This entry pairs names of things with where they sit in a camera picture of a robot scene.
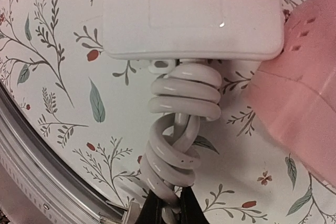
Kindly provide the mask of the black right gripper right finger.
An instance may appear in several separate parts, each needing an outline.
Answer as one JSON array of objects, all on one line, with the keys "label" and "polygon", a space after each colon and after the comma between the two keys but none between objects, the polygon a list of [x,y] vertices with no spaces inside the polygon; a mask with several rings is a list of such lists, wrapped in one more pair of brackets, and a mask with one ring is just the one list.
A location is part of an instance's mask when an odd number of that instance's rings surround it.
[{"label": "black right gripper right finger", "polygon": [[180,195],[180,223],[205,223],[205,217],[191,187],[184,187]]}]

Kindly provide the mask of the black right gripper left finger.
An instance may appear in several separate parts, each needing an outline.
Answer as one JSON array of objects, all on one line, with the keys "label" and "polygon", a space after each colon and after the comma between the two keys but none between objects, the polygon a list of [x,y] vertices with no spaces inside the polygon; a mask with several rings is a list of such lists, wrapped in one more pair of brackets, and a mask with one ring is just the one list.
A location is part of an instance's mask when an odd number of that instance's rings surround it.
[{"label": "black right gripper left finger", "polygon": [[138,216],[138,224],[161,224],[163,204],[163,200],[150,190]]}]

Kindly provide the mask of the pink cube socket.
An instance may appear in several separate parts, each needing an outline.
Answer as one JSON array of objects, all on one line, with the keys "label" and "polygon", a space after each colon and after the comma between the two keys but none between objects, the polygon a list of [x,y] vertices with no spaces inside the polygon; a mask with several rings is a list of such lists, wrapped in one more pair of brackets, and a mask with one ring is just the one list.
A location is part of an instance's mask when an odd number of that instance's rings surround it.
[{"label": "pink cube socket", "polygon": [[285,23],[283,52],[245,92],[274,141],[335,184],[335,0],[306,0]]}]

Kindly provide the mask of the white power strip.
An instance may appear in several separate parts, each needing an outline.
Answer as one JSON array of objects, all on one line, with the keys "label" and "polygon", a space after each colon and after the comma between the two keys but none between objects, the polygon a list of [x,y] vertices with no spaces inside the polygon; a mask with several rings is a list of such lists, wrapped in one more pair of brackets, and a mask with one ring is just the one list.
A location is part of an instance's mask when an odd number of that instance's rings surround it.
[{"label": "white power strip", "polygon": [[276,57],[281,0],[103,0],[103,48],[114,59]]}]

